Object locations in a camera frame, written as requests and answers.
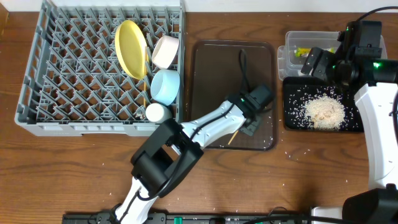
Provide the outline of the light blue bowl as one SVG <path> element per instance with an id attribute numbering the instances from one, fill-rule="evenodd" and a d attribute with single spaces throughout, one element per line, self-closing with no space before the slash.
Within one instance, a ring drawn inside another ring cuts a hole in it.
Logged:
<path id="1" fill-rule="evenodd" d="M 180 88 L 180 75 L 175 70 L 159 70 L 152 79 L 151 97 L 165 106 L 171 105 Z"/>

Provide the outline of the cream plastic cup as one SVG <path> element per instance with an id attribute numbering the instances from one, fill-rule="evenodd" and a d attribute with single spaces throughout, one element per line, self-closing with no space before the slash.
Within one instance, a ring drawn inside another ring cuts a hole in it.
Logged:
<path id="1" fill-rule="evenodd" d="M 162 123 L 172 118 L 171 111 L 162 104 L 152 103 L 146 108 L 146 118 L 153 123 Z"/>

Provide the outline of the pink bowl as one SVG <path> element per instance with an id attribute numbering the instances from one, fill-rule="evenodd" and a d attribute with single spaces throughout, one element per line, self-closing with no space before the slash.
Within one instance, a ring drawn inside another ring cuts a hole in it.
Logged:
<path id="1" fill-rule="evenodd" d="M 160 69 L 168 69 L 178 52 L 179 40 L 164 35 L 157 42 L 152 53 L 152 63 Z"/>

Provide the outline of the wooden chopstick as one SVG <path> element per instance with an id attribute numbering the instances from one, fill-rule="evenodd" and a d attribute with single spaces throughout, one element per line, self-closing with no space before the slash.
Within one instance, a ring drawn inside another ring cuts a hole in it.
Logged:
<path id="1" fill-rule="evenodd" d="M 236 131 L 233 133 L 232 137 L 231 137 L 230 140 L 228 141 L 228 145 L 230 145 L 230 144 L 233 142 L 234 138 L 236 137 L 236 135 L 237 135 L 238 133 L 239 133 L 239 130 L 236 130 Z"/>
<path id="2" fill-rule="evenodd" d="M 145 47 L 145 62 L 144 62 L 144 73 L 145 73 L 145 76 L 144 76 L 144 78 L 143 78 L 143 81 L 144 81 L 144 100 L 143 100 L 143 103 L 144 103 L 144 108 L 146 109 L 146 105 L 147 105 L 147 100 L 146 100 L 146 94 L 147 94 L 147 85 L 146 85 L 146 75 L 147 75 L 147 72 L 148 72 L 148 68 L 147 68 L 147 63 L 149 62 L 149 56 L 148 56 L 148 50 L 149 50 L 149 48 L 148 48 L 148 46 L 147 47 Z"/>

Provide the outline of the yellow plate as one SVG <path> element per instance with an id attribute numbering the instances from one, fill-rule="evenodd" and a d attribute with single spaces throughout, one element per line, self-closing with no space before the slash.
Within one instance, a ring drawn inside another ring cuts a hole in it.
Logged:
<path id="1" fill-rule="evenodd" d="M 130 77 L 142 80 L 146 76 L 147 43 L 135 22 L 125 20 L 117 27 L 115 50 L 119 64 Z"/>

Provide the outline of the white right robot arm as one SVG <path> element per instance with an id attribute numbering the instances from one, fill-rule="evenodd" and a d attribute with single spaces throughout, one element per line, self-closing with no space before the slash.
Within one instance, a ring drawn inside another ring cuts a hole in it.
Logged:
<path id="1" fill-rule="evenodd" d="M 397 61 L 382 58 L 382 24 L 358 19 L 331 53 L 314 47 L 301 72 L 354 92 L 369 159 L 368 191 L 347 198 L 346 223 L 397 223 Z"/>

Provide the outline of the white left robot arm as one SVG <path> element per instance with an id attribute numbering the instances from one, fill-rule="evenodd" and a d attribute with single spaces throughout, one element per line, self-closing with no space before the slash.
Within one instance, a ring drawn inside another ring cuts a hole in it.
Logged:
<path id="1" fill-rule="evenodd" d="M 132 156 L 132 185 L 124 202 L 113 210 L 112 223 L 144 223 L 154 202 L 181 183 L 204 148 L 238 131 L 253 135 L 273 101 L 273 92 L 262 84 L 229 96 L 217 109 L 193 121 L 163 121 Z"/>

